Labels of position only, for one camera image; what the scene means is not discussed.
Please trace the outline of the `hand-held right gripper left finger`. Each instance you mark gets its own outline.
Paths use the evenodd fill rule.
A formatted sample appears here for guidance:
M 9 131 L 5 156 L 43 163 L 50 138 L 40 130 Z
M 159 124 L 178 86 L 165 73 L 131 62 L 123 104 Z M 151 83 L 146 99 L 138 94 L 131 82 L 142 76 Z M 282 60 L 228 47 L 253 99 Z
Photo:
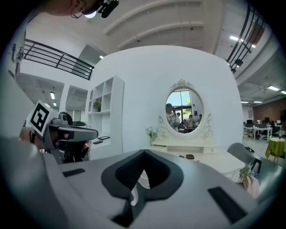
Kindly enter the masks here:
M 143 194 L 147 190 L 147 173 L 142 171 L 128 199 L 113 197 L 103 186 L 102 172 L 110 165 L 136 153 L 118 154 L 102 159 L 61 165 L 66 179 L 76 194 L 105 219 L 120 226 L 130 226 L 144 208 Z

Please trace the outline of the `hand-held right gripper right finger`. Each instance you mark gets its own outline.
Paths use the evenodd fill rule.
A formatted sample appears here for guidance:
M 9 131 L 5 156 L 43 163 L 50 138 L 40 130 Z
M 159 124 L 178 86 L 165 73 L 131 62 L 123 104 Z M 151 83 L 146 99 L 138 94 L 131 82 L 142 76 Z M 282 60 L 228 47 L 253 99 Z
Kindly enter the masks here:
M 178 156 L 156 152 L 183 171 L 180 188 L 168 199 L 146 203 L 131 229 L 227 229 L 231 222 L 208 189 L 222 188 L 247 213 L 257 206 L 241 186 L 213 168 Z

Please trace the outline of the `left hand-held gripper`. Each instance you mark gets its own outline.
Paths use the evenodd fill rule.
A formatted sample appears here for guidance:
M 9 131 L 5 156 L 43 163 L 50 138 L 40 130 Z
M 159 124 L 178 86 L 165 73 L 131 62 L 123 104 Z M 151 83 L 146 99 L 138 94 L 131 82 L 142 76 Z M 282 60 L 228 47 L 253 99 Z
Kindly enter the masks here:
M 77 126 L 69 126 L 66 115 L 61 114 L 38 101 L 31 111 L 29 124 L 41 137 L 46 153 L 56 151 L 55 158 L 64 163 L 66 142 L 65 141 L 89 141 L 98 137 L 98 131 Z

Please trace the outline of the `white dressing table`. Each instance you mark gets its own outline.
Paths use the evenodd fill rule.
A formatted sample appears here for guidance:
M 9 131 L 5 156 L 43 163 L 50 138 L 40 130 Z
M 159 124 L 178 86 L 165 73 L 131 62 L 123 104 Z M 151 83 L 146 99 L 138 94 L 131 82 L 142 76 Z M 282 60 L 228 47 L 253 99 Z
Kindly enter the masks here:
M 161 145 L 159 143 L 151 143 L 152 145 Z M 193 154 L 194 161 L 205 164 L 219 173 L 225 175 L 233 182 L 238 183 L 240 170 L 245 167 L 245 163 L 231 155 L 226 150 L 218 146 L 169 146 L 167 153 L 174 156 L 186 156 Z

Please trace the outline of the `person's left forearm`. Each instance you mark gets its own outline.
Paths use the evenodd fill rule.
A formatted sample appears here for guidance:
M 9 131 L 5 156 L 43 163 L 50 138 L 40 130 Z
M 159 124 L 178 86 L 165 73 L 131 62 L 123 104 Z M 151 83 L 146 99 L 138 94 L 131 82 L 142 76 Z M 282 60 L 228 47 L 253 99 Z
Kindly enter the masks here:
M 23 127 L 19 138 L 22 141 L 34 144 L 38 150 L 46 149 L 41 137 L 37 136 L 36 131 L 32 127 Z

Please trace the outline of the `black chair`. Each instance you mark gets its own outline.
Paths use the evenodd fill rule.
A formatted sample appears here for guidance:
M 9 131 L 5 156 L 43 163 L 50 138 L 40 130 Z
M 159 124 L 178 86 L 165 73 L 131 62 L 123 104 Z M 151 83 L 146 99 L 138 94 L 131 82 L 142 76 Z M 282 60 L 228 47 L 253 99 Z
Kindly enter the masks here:
M 65 152 L 65 159 L 68 156 L 76 156 L 81 158 L 85 157 L 85 153 L 83 152 L 84 145 L 86 141 L 67 141 L 66 142 L 66 152 Z

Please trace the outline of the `white shelving unit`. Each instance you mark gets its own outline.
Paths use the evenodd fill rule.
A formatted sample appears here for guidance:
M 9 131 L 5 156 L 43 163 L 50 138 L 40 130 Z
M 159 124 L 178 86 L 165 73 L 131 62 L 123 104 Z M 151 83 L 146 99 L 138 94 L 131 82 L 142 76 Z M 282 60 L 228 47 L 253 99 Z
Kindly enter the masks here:
M 87 128 L 98 131 L 92 140 L 89 160 L 122 154 L 122 107 L 124 81 L 113 76 L 103 82 L 90 85 L 86 100 L 85 120 Z M 101 112 L 94 112 L 94 100 L 101 99 Z M 93 142 L 102 140 L 101 144 Z

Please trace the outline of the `small green potted plant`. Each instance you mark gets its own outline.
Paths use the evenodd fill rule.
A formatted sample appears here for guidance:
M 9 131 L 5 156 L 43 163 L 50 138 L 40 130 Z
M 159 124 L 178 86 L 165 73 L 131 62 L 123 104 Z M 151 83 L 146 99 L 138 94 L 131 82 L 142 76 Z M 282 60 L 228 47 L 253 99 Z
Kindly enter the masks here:
M 245 167 L 240 170 L 238 183 L 253 198 L 256 199 L 258 197 L 260 184 L 251 171 L 251 164 L 245 164 Z

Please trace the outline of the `grey chair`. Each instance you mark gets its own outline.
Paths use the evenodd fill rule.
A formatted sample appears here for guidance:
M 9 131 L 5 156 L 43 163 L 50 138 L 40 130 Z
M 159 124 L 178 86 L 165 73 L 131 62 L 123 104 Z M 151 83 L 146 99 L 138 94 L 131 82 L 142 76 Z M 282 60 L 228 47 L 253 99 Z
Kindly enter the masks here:
M 228 152 L 240 161 L 244 162 L 245 164 L 250 165 L 251 171 L 256 174 L 260 174 L 262 161 L 255 157 L 254 153 L 248 151 L 243 144 L 232 144 L 229 147 Z

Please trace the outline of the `black metal railing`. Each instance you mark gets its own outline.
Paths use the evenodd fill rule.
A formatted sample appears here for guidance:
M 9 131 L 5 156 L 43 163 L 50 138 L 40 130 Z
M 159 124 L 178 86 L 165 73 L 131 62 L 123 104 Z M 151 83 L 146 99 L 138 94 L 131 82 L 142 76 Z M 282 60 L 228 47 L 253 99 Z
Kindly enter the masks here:
M 94 67 L 64 51 L 34 40 L 26 39 L 24 59 L 56 68 L 90 80 Z

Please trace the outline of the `white flower bouquet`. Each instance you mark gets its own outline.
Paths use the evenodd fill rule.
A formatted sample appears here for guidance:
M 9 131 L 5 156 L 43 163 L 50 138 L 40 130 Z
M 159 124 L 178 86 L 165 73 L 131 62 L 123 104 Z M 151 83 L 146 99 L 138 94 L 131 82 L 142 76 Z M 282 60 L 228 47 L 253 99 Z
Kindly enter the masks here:
M 157 134 L 157 128 L 155 127 L 149 127 L 146 129 L 147 135 L 151 138 L 154 139 L 156 134 Z

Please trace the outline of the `white office desk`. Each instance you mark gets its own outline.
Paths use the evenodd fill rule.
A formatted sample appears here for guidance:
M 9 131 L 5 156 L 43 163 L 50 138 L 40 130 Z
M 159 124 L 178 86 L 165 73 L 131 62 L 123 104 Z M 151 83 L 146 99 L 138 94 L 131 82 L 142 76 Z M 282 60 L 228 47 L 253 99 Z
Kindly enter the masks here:
M 267 142 L 272 137 L 282 134 L 283 131 L 283 125 L 279 122 L 271 121 L 267 123 L 266 121 L 261 122 L 260 120 L 255 122 L 251 119 L 243 123 L 243 128 L 244 131 L 248 131 L 248 136 L 254 140 L 258 140 L 261 138 L 261 135 L 263 135 L 262 139 L 267 140 Z

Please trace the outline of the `yellow-green covered table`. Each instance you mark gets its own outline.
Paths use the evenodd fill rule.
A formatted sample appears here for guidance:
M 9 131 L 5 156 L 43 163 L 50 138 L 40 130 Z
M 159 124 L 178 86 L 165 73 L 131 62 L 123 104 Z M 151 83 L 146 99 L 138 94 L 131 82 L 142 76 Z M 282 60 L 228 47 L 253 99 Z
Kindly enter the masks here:
M 270 156 L 274 157 L 274 161 L 278 161 L 279 157 L 284 155 L 286 140 L 279 137 L 272 137 L 269 140 L 265 156 L 268 159 Z

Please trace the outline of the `oval mirror with ornate frame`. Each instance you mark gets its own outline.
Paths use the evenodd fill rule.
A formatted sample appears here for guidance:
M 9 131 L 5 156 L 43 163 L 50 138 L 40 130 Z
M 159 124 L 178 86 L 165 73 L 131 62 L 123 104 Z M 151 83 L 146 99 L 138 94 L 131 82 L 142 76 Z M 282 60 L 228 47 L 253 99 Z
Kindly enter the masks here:
M 179 131 L 176 131 L 167 121 L 166 115 L 163 113 L 159 116 L 159 129 L 157 132 L 157 137 L 160 140 L 167 139 L 193 139 L 197 141 L 209 141 L 213 140 L 213 130 L 210 125 L 211 121 L 211 113 L 207 106 L 207 102 L 203 96 L 201 96 L 198 91 L 195 89 L 194 85 L 180 79 L 177 83 L 171 86 L 168 95 L 170 96 L 173 92 L 177 92 L 178 90 L 187 89 L 190 92 L 193 92 L 199 99 L 202 104 L 202 120 L 198 127 L 196 127 L 192 132 L 182 134 Z

